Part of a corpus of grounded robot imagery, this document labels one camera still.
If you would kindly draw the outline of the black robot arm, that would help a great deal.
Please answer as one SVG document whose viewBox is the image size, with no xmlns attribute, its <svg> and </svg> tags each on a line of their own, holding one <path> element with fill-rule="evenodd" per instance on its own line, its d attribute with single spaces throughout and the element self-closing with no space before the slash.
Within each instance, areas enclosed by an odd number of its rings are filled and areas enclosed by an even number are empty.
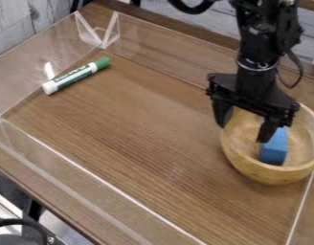
<svg viewBox="0 0 314 245">
<path fill-rule="evenodd" d="M 300 43 L 303 27 L 298 0 L 229 0 L 236 9 L 241 46 L 238 72 L 210 74 L 207 95 L 213 100 L 214 119 L 225 127 L 233 109 L 260 115 L 264 122 L 257 141 L 270 140 L 280 127 L 293 124 L 300 103 L 281 89 L 286 83 L 278 74 L 282 56 L 296 63 L 292 48 Z"/>
</svg>

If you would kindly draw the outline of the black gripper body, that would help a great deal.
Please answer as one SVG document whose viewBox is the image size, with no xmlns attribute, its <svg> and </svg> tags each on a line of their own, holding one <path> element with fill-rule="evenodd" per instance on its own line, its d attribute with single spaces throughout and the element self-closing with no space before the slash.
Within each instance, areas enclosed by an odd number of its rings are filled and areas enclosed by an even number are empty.
<svg viewBox="0 0 314 245">
<path fill-rule="evenodd" d="M 238 90 L 236 74 L 209 74 L 210 86 L 207 95 L 232 100 L 234 106 L 262 117 L 274 118 L 280 127 L 290 126 L 296 113 L 300 111 L 298 102 L 280 89 L 274 83 L 266 90 L 260 88 L 261 82 L 248 82 L 248 92 Z"/>
</svg>

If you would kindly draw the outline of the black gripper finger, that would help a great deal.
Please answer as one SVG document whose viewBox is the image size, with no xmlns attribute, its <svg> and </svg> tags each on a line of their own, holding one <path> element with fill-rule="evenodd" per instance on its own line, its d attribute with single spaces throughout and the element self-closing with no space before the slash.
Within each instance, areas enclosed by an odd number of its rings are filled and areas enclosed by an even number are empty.
<svg viewBox="0 0 314 245">
<path fill-rule="evenodd" d="M 233 117 L 234 103 L 222 97 L 213 97 L 214 119 L 221 128 L 226 126 Z"/>
<path fill-rule="evenodd" d="M 264 144 L 270 140 L 278 126 L 280 122 L 277 119 L 268 117 L 262 118 L 262 124 L 257 136 L 258 143 Z"/>
</svg>

